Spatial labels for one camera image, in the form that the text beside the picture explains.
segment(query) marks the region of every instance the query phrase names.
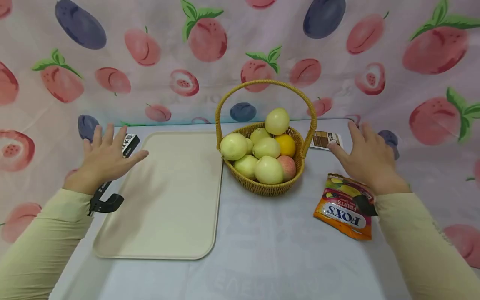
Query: left hand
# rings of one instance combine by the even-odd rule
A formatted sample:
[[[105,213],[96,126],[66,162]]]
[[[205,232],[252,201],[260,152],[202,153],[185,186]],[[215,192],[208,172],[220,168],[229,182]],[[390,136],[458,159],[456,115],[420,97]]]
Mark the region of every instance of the left hand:
[[[92,143],[84,139],[84,161],[78,171],[66,179],[64,189],[93,195],[104,182],[122,177],[148,156],[148,151],[140,150],[124,158],[122,144],[127,126],[123,126],[115,138],[113,132],[113,124],[109,124],[102,138],[102,126],[97,125]]]

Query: woven basket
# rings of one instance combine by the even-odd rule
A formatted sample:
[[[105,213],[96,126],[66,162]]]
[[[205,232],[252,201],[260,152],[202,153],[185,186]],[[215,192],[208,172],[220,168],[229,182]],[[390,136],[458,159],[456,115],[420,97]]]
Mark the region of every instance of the woven basket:
[[[223,135],[222,135],[222,128],[220,126],[220,111],[222,110],[222,106],[225,103],[225,101],[230,97],[233,93],[236,91],[249,86],[249,85],[254,85],[254,84],[275,84],[279,85],[282,87],[285,87],[293,92],[295,92],[300,98],[305,101],[307,104],[308,108],[310,109],[310,113],[312,115],[312,121],[310,123],[310,129],[308,130],[307,133],[307,138],[305,141],[303,141],[302,136],[293,129],[292,127],[288,127],[287,131],[285,132],[289,136],[293,138],[295,141],[295,155],[293,159],[295,160],[295,165],[297,167],[297,174],[295,177],[287,182],[279,183],[279,184],[264,184],[264,183],[259,183],[256,181],[253,181],[251,179],[246,178],[245,176],[241,175],[238,173],[237,170],[233,167],[232,163],[230,161],[226,160],[225,158],[223,159],[232,172],[233,176],[240,182],[243,187],[245,187],[247,190],[258,194],[262,196],[277,196],[286,193],[292,185],[297,181],[297,179],[300,177],[300,175],[303,172],[303,168],[305,167],[305,156],[307,155],[308,148],[310,146],[310,142],[312,141],[313,134],[315,130],[317,129],[317,116],[315,114],[315,109],[313,108],[312,103],[308,99],[308,97],[299,89],[283,83],[281,81],[277,80],[270,80],[270,79],[263,79],[263,80],[254,80],[254,81],[249,81],[245,82],[243,84],[237,85],[235,88],[233,88],[231,91],[229,91],[225,96],[223,96],[222,100],[218,104],[218,107],[216,108],[215,111],[215,125],[216,125],[216,148],[220,151],[220,142],[222,142]],[[260,123],[254,123],[251,125],[247,125],[245,127],[239,128],[237,130],[234,130],[232,132],[239,132],[243,134],[245,137],[250,137],[250,134],[257,128],[259,127],[265,127],[265,122],[260,122]]]

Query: table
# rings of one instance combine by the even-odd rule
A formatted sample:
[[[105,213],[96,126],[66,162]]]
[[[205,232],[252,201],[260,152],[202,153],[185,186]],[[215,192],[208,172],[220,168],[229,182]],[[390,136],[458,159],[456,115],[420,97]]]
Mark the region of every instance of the table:
[[[350,152],[347,121],[318,120],[317,129],[339,133]],[[290,125],[305,137],[310,122]],[[222,124],[223,134],[242,126]],[[210,130],[214,124],[130,127],[129,133],[142,142],[155,131]],[[105,215],[95,214],[50,299],[410,299],[377,220],[373,240],[360,242],[312,216],[328,172],[346,175],[332,153],[310,148],[292,189],[266,198],[243,189],[224,165],[216,243],[198,261],[98,258],[92,244]],[[118,191],[122,180],[110,185],[103,200]]]

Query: plastic tray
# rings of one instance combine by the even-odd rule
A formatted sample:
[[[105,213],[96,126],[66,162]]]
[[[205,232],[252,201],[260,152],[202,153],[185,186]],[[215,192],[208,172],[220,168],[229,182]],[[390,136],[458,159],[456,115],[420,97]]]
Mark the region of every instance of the plastic tray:
[[[215,132],[154,132],[147,159],[127,175],[125,198],[95,239],[107,258],[185,259],[207,255],[216,236],[222,157]]]

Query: fruit bag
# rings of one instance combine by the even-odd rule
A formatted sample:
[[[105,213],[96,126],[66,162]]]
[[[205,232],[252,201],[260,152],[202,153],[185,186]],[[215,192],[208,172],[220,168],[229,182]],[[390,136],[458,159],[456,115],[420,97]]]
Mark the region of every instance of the fruit bag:
[[[364,195],[373,204],[368,187],[338,174],[328,174],[325,190],[313,216],[357,240],[372,239],[372,217],[362,214],[353,197]]]

